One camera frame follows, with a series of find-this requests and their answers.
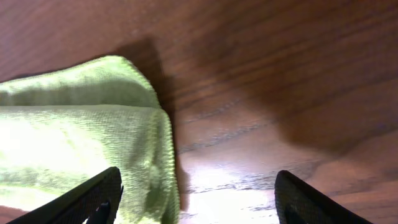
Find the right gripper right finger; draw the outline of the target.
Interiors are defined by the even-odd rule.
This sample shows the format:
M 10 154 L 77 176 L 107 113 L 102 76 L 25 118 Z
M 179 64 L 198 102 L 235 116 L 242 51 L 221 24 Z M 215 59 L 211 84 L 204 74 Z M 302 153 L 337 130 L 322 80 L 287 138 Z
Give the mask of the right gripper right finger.
M 277 173 L 274 187 L 280 224 L 371 224 L 287 170 Z

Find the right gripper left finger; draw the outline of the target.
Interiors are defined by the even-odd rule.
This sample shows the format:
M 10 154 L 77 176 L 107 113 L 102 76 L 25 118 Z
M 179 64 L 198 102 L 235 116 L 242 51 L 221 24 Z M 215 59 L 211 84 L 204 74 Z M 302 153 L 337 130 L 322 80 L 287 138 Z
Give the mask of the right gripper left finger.
M 121 172 L 110 167 L 7 224 L 113 224 L 122 194 Z

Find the green microfiber cloth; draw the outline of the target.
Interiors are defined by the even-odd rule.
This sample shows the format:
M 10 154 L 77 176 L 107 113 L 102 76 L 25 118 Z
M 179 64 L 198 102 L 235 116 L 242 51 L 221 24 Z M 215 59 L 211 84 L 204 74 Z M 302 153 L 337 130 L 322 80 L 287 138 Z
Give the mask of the green microfiber cloth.
M 112 166 L 117 223 L 178 222 L 170 120 L 129 60 L 1 83 L 1 205 L 33 210 Z

